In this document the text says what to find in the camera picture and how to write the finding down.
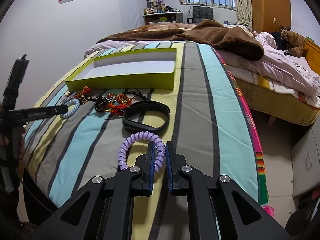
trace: tile floor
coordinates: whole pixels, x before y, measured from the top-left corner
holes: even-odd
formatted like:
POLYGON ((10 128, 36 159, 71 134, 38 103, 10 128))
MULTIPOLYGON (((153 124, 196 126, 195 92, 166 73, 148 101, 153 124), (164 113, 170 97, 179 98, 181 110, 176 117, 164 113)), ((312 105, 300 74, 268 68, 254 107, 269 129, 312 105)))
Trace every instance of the tile floor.
MULTIPOLYGON (((290 149, 299 140, 306 128, 276 119, 268 125, 269 115, 252 110, 266 167, 266 180, 270 205, 275 208, 275 220, 285 227, 290 215, 296 210, 292 198, 292 161, 290 149)), ((20 190, 18 214, 21 221, 27 221, 27 214, 20 190)))

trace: purple spiral hair tie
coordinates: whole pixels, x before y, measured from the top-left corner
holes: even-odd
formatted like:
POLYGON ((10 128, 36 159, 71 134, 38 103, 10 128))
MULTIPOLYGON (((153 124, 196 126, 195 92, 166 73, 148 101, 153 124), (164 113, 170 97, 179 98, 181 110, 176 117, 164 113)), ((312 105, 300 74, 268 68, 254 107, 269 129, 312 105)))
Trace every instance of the purple spiral hair tie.
POLYGON ((162 167, 162 164, 165 158, 165 147, 164 147, 164 143, 162 142, 162 139, 152 132, 140 132, 140 133, 137 132, 129 136, 127 139, 125 139, 119 148, 118 165, 121 171, 129 168, 125 158, 127 154, 127 150, 130 148, 130 146, 134 142, 141 141, 141 140, 153 141, 155 143, 156 150, 157 150, 156 161, 155 161, 155 171, 158 172, 159 169, 162 167))

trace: black handle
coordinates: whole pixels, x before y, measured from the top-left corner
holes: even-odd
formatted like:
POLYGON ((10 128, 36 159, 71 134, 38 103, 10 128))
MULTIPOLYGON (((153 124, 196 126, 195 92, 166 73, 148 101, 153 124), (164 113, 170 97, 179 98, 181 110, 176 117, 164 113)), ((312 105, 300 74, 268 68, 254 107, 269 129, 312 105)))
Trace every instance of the black handle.
POLYGON ((118 175, 113 191, 103 240, 125 240, 128 236, 131 206, 132 181, 142 175, 138 166, 133 166, 118 175))
POLYGON ((9 144, 4 147, 0 146, 0 169, 3 180, 3 186, 6 192, 13 192, 19 187, 19 179, 16 168, 18 162, 19 140, 22 127, 4 129, 3 135, 9 139, 9 144))
POLYGON ((191 166, 181 167, 180 174, 189 181, 190 185, 188 194, 190 239, 219 240, 213 207, 204 175, 201 171, 191 166))

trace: light blue spiral hair tie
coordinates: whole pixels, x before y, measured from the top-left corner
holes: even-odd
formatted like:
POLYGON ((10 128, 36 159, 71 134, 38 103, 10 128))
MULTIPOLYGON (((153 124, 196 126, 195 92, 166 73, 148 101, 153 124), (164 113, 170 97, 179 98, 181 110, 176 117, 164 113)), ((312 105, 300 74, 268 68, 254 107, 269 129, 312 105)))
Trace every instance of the light blue spiral hair tie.
POLYGON ((60 117, 62 119, 68 119, 69 117, 73 116, 73 114, 79 109, 80 107, 80 101, 78 99, 71 99, 66 103, 67 106, 74 105, 75 107, 67 112, 66 114, 61 114, 60 117))

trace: striped bedspread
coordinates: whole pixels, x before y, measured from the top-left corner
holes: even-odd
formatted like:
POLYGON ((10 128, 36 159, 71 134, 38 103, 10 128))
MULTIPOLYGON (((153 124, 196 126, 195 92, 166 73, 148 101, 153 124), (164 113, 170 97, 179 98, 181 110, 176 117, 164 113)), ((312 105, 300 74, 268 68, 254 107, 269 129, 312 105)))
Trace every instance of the striped bedspread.
MULTIPOLYGON (((64 80, 91 57, 135 49, 175 48, 177 68, 173 90, 141 90, 148 98, 169 106, 170 123, 161 135, 172 140, 176 152, 189 165, 205 175, 229 175, 255 201, 268 207, 268 191, 262 149, 247 103, 215 50, 194 43, 153 43, 127 46, 92 54, 69 71, 36 104, 61 104, 68 89, 64 80)), ((125 90, 95 91, 96 94, 125 90)), ((140 122, 161 125, 152 113, 140 122)), ((129 136, 122 119, 110 113, 97 113, 93 102, 82 105, 67 120, 60 116, 30 122, 23 160, 41 191, 58 207, 95 175, 112 177, 117 170, 117 150, 129 136)), ((145 153, 147 143, 135 143, 128 165, 145 153)), ((187 239, 186 197, 168 194, 165 168, 155 175, 150 198, 136 197, 132 239, 187 239)))

